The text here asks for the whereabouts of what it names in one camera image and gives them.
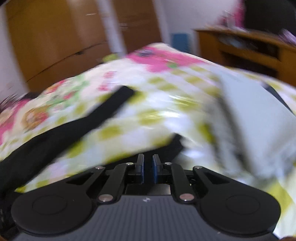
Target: wardrobe door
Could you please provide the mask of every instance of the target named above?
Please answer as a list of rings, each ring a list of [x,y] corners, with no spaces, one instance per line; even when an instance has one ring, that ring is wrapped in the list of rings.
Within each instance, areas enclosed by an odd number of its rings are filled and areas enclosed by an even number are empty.
[[[152,0],[112,0],[127,51],[161,42]]]
[[[74,54],[31,78],[27,85],[33,92],[41,92],[52,84],[91,69],[110,54],[108,44],[102,43],[88,48],[80,54]]]
[[[6,11],[12,46],[26,81],[106,41],[96,0],[11,0]]]

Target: wooden desk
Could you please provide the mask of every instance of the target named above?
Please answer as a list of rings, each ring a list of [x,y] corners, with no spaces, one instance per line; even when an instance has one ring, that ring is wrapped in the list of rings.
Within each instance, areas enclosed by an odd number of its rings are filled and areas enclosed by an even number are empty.
[[[212,62],[232,66],[226,54],[236,56],[276,71],[276,78],[296,86],[296,47],[282,42],[276,35],[258,31],[242,32],[226,29],[195,30],[199,39],[201,57]],[[236,36],[253,40],[277,49],[277,57],[254,50],[236,48],[219,41],[219,36]]]

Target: metal rivet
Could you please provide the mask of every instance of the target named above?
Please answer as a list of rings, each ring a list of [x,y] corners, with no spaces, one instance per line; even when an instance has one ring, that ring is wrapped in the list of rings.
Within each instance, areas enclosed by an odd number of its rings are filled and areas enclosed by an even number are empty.
[[[113,200],[113,196],[110,194],[102,194],[99,196],[99,200],[101,202],[109,202]]]
[[[183,193],[179,196],[179,198],[183,201],[192,201],[194,199],[194,196],[190,193]]]

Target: black strap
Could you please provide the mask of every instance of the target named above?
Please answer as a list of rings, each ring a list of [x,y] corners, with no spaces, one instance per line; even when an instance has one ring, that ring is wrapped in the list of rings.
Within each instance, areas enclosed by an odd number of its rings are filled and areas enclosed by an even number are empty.
[[[4,199],[0,199],[0,236],[10,240],[16,236],[18,229],[11,216],[11,206],[21,193],[9,192]]]
[[[264,89],[266,89],[270,94],[272,94],[274,97],[278,99],[279,102],[281,102],[291,113],[293,111],[290,109],[290,107],[286,104],[286,102],[281,98],[281,96],[278,94],[278,92],[272,88],[270,85],[264,83]]]
[[[0,197],[29,182],[64,150],[112,117],[133,94],[123,86],[88,116],[35,136],[13,151],[0,162]]]

